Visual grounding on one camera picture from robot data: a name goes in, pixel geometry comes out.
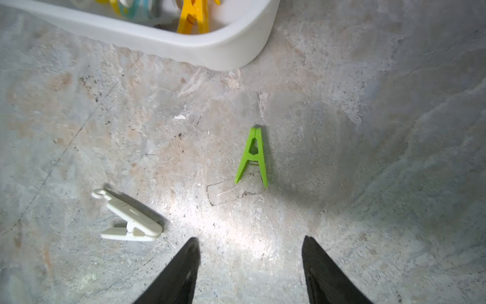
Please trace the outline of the white clothespin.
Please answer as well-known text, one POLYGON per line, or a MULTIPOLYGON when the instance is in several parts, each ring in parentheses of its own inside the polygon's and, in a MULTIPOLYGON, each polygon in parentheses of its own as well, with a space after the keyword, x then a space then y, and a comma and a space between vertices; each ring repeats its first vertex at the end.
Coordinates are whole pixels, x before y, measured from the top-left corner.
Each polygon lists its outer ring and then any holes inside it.
POLYGON ((91 196, 105 199, 108 210, 123 219, 125 227, 111 227, 101 233, 102 239, 116 241, 156 241, 162 234, 163 228, 147 215, 129 205, 126 201, 113 196, 105 189, 95 189, 91 196))

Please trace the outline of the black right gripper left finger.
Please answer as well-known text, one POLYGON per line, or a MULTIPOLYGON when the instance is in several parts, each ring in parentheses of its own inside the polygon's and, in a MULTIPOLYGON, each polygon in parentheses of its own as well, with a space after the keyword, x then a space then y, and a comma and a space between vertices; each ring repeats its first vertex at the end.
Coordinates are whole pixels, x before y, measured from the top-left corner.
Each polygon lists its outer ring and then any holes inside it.
POLYGON ((197 238, 190 238, 135 303, 192 303, 201 252, 197 238))

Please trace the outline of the yellow clothespin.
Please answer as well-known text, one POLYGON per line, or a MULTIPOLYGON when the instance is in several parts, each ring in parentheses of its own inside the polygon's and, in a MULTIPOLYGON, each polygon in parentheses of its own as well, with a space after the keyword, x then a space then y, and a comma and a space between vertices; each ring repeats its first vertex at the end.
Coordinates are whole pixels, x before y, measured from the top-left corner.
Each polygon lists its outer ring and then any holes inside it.
POLYGON ((121 15, 121 10, 120 10, 120 7, 119 7, 119 2, 118 0, 96 0, 97 3, 101 4, 101 5, 110 5, 112 11, 117 14, 117 15, 121 15))
POLYGON ((208 0, 183 0, 177 32, 189 35, 195 25, 200 34, 209 33, 208 0))

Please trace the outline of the teal clothespin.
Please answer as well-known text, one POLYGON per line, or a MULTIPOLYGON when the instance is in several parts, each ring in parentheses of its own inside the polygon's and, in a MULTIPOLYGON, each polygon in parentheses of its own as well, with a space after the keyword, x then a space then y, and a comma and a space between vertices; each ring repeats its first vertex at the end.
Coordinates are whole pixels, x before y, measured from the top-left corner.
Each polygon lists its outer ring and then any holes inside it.
POLYGON ((137 12, 145 6, 145 1, 117 1, 116 8, 119 10, 120 15, 127 19, 134 19, 137 12))

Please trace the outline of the white plastic storage box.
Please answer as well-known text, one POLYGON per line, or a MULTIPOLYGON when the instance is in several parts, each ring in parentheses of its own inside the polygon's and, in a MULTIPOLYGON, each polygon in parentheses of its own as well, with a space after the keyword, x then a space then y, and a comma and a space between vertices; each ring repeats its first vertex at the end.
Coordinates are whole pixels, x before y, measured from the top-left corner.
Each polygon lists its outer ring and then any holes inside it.
POLYGON ((248 1, 237 20, 214 21, 221 27, 208 34, 183 35, 125 21, 103 5, 80 10, 69 1, 1 1, 73 34, 215 71, 239 69, 261 53, 279 4, 248 1))

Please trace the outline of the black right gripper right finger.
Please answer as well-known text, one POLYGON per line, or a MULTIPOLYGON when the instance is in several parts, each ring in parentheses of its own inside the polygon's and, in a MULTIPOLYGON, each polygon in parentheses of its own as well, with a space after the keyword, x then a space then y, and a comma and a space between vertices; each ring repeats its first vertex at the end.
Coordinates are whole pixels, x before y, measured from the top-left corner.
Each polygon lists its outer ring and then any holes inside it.
POLYGON ((310 236, 306 236, 302 244, 302 263, 310 303, 371 304, 371 301, 310 236))

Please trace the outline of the green clothespin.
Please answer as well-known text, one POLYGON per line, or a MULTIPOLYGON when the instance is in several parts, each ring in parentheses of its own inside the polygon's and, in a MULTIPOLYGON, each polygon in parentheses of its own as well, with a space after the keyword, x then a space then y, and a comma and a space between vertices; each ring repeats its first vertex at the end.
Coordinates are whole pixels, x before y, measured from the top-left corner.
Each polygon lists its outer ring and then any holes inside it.
POLYGON ((263 133, 260 127, 253 127, 249 131, 245 149, 234 179, 235 184, 239 183, 249 162, 256 162, 258 164, 263 185, 265 188, 268 188, 267 166, 263 149, 263 133))

